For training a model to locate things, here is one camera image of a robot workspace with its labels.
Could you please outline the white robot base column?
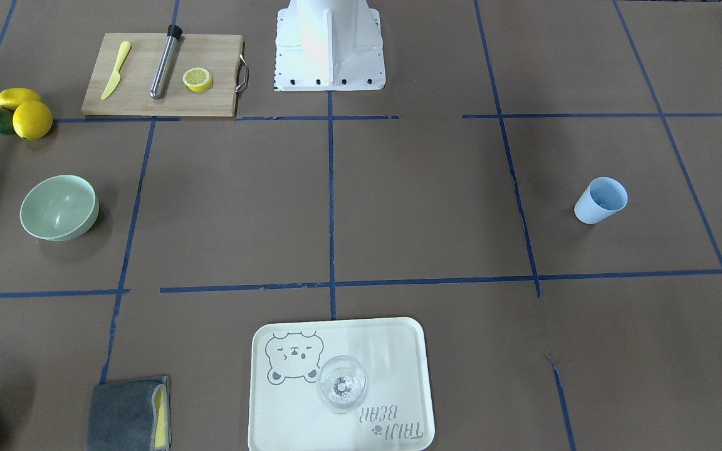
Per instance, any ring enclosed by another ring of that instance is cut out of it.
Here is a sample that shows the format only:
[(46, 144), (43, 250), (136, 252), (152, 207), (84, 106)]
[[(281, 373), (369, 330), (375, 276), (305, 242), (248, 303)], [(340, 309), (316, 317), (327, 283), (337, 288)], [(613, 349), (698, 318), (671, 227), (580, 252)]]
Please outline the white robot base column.
[(275, 90), (385, 88), (381, 19), (368, 2), (290, 1), (276, 25)]

